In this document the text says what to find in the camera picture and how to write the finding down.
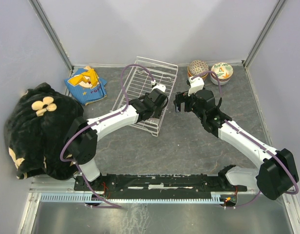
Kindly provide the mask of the plain white ribbed bowl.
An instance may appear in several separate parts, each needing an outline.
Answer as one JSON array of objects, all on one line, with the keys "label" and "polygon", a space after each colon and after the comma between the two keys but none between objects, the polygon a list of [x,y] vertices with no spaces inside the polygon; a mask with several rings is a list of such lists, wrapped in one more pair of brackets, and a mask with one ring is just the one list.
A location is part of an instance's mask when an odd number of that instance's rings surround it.
[{"label": "plain white ribbed bowl", "polygon": [[[217,79],[211,78],[210,80],[211,80],[211,82],[212,82],[213,84],[218,85]],[[228,79],[228,80],[221,80],[221,79],[219,80],[220,85],[225,85],[225,84],[227,84],[229,81],[230,81],[229,79]]]}]

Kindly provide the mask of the yellow sun pattern bowl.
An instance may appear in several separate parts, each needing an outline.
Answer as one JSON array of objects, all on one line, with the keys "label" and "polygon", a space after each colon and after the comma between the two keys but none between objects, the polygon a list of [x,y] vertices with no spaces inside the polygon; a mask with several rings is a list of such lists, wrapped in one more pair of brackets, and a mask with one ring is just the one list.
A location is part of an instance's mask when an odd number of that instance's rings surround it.
[{"label": "yellow sun pattern bowl", "polygon": [[[191,74],[190,72],[188,72],[187,75],[188,75],[188,77],[193,77],[193,76],[194,76],[194,74]],[[203,81],[205,81],[207,77],[208,77],[208,73],[205,74],[205,75],[202,77]]]}]

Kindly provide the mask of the white bowl red lattice pattern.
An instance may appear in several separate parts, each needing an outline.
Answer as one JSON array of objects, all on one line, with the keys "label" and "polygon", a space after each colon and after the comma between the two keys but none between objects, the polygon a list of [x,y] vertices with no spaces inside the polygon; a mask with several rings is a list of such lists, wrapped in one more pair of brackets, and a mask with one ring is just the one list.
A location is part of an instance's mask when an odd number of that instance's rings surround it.
[{"label": "white bowl red lattice pattern", "polygon": [[[216,77],[215,77],[214,74],[211,74],[211,78],[217,82],[217,79],[216,79]],[[219,79],[220,82],[226,82],[226,81],[228,81],[230,78],[231,78],[231,77],[225,78],[225,77],[223,77],[223,76],[218,76],[218,79]]]}]

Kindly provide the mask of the white wire dish rack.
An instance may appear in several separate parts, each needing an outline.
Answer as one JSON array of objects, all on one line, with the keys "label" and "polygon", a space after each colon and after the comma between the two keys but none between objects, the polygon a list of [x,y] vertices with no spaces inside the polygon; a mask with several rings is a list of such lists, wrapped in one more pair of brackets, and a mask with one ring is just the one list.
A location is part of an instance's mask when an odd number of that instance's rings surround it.
[{"label": "white wire dish rack", "polygon": [[[171,101],[171,94],[178,74],[178,66],[144,57],[137,57],[134,63],[146,67],[151,72],[157,83],[166,86],[165,93],[167,94],[169,101]],[[123,79],[125,91],[129,100],[138,98],[145,93],[149,93],[151,91],[150,75],[140,67],[132,67],[129,68],[129,70],[129,73],[125,75],[125,78]],[[152,136],[157,137],[159,135],[166,110],[167,107],[162,110],[159,125],[151,123],[150,118],[146,121],[133,124],[132,127],[144,130],[151,133]]]}]

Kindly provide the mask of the maroon tile pattern bowl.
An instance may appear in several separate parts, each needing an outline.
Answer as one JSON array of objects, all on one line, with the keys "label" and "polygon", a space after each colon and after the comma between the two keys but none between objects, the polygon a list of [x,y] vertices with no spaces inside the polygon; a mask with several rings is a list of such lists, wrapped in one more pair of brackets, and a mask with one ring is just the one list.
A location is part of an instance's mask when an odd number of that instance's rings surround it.
[{"label": "maroon tile pattern bowl", "polygon": [[188,65],[187,72],[188,72],[188,76],[192,77],[200,73],[206,72],[208,71],[208,69],[209,66],[205,61],[194,60]]}]

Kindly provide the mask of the white bowl orange flower pattern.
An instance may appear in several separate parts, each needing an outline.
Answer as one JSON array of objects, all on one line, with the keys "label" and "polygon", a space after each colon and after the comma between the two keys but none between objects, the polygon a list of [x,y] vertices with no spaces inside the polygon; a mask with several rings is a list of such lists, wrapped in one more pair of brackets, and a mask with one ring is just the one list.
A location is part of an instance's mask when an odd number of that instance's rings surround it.
[{"label": "white bowl orange flower pattern", "polygon": [[219,62],[211,67],[211,71],[215,72],[219,80],[229,79],[233,75],[233,67],[225,62]]}]

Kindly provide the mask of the grey striped bowl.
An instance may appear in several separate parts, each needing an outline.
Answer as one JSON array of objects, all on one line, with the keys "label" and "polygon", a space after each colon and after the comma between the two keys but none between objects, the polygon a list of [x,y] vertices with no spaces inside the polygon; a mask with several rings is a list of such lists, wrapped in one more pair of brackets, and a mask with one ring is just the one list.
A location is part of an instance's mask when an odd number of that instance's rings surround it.
[{"label": "grey striped bowl", "polygon": [[159,125],[161,119],[160,119],[160,118],[154,118],[154,117],[153,117],[153,118],[150,119],[150,121],[151,121],[151,123],[153,123],[153,124]]}]

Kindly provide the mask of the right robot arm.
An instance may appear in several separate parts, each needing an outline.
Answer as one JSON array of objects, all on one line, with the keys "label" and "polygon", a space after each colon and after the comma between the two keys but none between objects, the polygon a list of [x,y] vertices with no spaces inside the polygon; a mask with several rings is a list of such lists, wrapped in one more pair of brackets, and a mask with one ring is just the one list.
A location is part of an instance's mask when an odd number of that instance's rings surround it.
[{"label": "right robot arm", "polygon": [[235,185],[258,190],[271,200],[282,194],[295,195],[299,192],[299,176],[293,154],[286,148],[277,150],[242,129],[230,116],[220,110],[210,90],[195,94],[178,92],[174,100],[179,112],[184,104],[185,112],[193,112],[203,128],[217,138],[229,143],[255,165],[254,169],[231,166],[218,177],[218,186],[228,191]]}]

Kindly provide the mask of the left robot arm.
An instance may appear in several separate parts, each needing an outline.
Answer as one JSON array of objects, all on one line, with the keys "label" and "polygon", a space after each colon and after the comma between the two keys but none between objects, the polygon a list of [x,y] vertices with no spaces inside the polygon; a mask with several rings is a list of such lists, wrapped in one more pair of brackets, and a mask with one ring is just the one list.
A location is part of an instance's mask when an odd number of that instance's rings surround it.
[{"label": "left robot arm", "polygon": [[154,86],[150,93],[130,100],[125,106],[100,117],[76,118],[64,139],[60,159],[72,161],[85,176],[85,185],[91,190],[101,187],[100,170],[94,161],[97,142],[106,135],[128,125],[159,118],[168,103],[166,87]]}]

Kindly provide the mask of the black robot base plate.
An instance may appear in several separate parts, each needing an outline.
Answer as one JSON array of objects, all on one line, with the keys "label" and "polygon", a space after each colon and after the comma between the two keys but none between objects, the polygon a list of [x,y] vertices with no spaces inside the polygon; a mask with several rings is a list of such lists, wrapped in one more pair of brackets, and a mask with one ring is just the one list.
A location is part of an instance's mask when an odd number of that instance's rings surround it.
[{"label": "black robot base plate", "polygon": [[110,199],[190,199],[211,198],[212,192],[246,192],[223,175],[116,175],[107,174],[89,183],[95,192]]}]

